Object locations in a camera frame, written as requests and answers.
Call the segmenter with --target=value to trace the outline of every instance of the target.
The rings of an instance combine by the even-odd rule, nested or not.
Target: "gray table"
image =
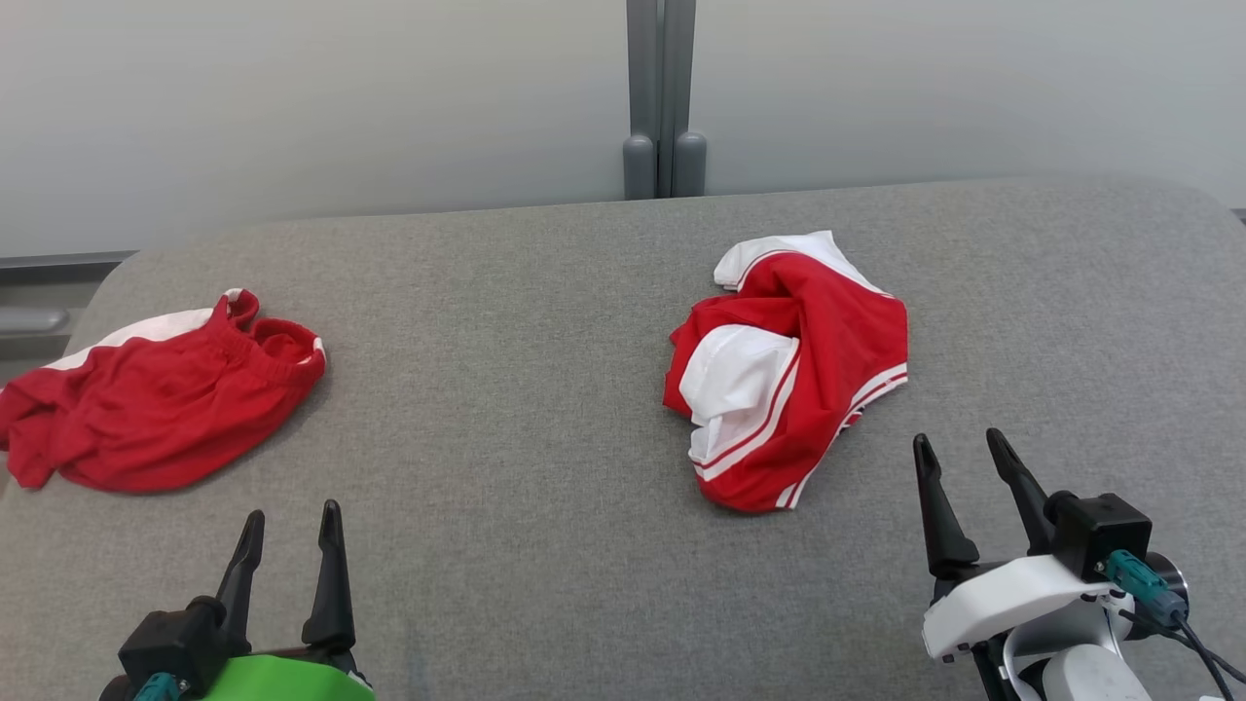
[[[710,506],[660,406],[667,334],[741,239],[832,228],[911,316],[911,383],[836,442],[790,514]],[[95,699],[153,608],[212,593],[268,514],[252,640],[298,640],[320,504],[343,504],[356,656],[380,699],[974,699],[926,659],[910,441],[987,559],[1023,554],[983,432],[1048,491],[1113,491],[1246,650],[1246,230],[1196,191],[1004,179],[275,223],[122,264],[70,350],[247,285],[328,344],[260,448],[179,494],[54,478],[0,502],[6,700]],[[1194,655],[1129,657],[1156,699]]]

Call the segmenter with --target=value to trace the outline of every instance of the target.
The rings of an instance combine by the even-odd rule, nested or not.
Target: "white fabric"
[[[234,286],[227,289],[224,295],[229,298],[231,301],[237,301],[238,295],[242,294],[240,286]],[[86,357],[91,354],[93,347],[115,347],[122,342],[130,340],[131,337],[145,337],[147,340],[168,340],[174,335],[182,335],[183,332],[194,330],[208,322],[212,316],[212,306],[203,309],[187,309],[184,311],[173,311],[172,314],[163,314],[159,316],[152,316],[150,319],[143,319],[141,321],[135,321],[125,327],[117,329],[108,335],[105,335],[102,340],[93,345],[87,345],[86,347],[78,350],[77,354],[72,356],[66,356],[60,361],[49,364],[44,366],[54,371],[70,371],[74,369],[81,369],[82,364],[86,362]]]
[[[860,413],[861,410],[875,400],[882,397],[901,385],[905,385],[906,382],[908,382],[908,364],[901,364],[873,376],[861,386],[861,390],[856,391],[856,395],[852,396],[852,406],[849,410],[849,418],[851,418],[854,413]]]
[[[744,324],[718,326],[697,344],[679,393],[703,427],[693,431],[688,452],[703,479],[735,464],[729,453],[746,456],[774,433],[795,387],[799,346],[795,337]]]
[[[329,362],[329,355],[324,352],[324,341],[320,340],[319,335],[315,336],[312,340],[312,350],[319,350],[320,355],[324,356],[325,364]],[[310,364],[312,359],[314,359],[314,357],[315,357],[314,355],[313,356],[308,356],[307,359],[303,359],[302,361],[299,361],[299,365],[303,366],[303,365]]]
[[[856,269],[856,265],[849,261],[844,252],[840,250],[840,247],[835,244],[835,235],[830,229],[796,235],[768,235],[765,238],[754,238],[736,243],[723,255],[718,266],[714,268],[714,281],[726,289],[738,290],[744,285],[744,280],[749,270],[753,269],[753,265],[761,258],[775,253],[804,253],[861,286],[891,296],[891,294],[871,284]]]
[[[787,501],[791,499],[791,492],[794,489],[796,489],[796,486],[795,484],[789,484],[787,489],[784,489],[782,492],[779,493],[779,501],[775,502],[775,508],[776,509],[782,509],[784,507],[787,506]]]

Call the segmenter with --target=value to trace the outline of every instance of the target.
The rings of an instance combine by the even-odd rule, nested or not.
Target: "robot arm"
[[[247,640],[250,583],[264,545],[264,513],[247,518],[216,596],[183,611],[152,611],[117,657],[126,670],[100,701],[375,701],[355,667],[355,619],[341,509],[324,504],[320,575],[303,647],[252,654]]]
[[[913,440],[934,576],[922,625],[927,654],[944,662],[972,655],[991,701],[1148,700],[1120,642],[1159,633],[1195,649],[1176,633],[1187,628],[1185,580],[1166,558],[1146,552],[1151,522],[1115,494],[1048,498],[999,431],[987,432],[987,445],[1029,539],[1028,555],[1006,563],[978,563],[943,492],[934,451],[925,436]]]

